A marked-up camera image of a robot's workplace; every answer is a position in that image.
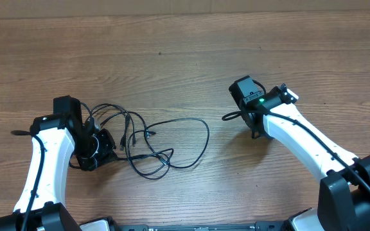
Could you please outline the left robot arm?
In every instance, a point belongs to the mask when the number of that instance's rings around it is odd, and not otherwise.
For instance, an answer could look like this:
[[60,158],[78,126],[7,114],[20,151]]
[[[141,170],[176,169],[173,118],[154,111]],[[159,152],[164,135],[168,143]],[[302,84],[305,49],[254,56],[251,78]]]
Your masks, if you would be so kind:
[[33,154],[21,197],[12,214],[0,217],[0,231],[118,229],[111,217],[79,225],[65,206],[72,156],[82,171],[93,171],[117,159],[110,133],[100,129],[93,117],[83,121],[82,107],[83,103],[71,96],[55,98],[51,115],[35,118],[28,131],[12,131],[13,135],[31,136]]

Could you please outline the black USB-A to C cable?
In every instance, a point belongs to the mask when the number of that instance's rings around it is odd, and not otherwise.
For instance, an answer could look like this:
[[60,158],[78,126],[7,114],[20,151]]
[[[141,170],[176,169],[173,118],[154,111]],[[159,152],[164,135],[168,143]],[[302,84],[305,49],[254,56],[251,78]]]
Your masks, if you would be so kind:
[[142,178],[160,180],[169,171],[191,170],[207,151],[210,129],[203,119],[183,117],[153,124],[140,119],[138,123],[120,160]]

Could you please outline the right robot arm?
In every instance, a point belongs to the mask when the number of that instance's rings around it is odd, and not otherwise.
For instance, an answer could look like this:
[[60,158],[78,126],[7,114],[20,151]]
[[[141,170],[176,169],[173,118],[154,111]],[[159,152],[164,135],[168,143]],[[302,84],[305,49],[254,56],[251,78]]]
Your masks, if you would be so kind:
[[252,138],[275,139],[287,147],[319,183],[317,208],[284,221],[257,221],[255,230],[370,230],[370,155],[364,158],[335,144],[299,112],[299,99],[285,84],[266,91],[250,76],[229,93]]

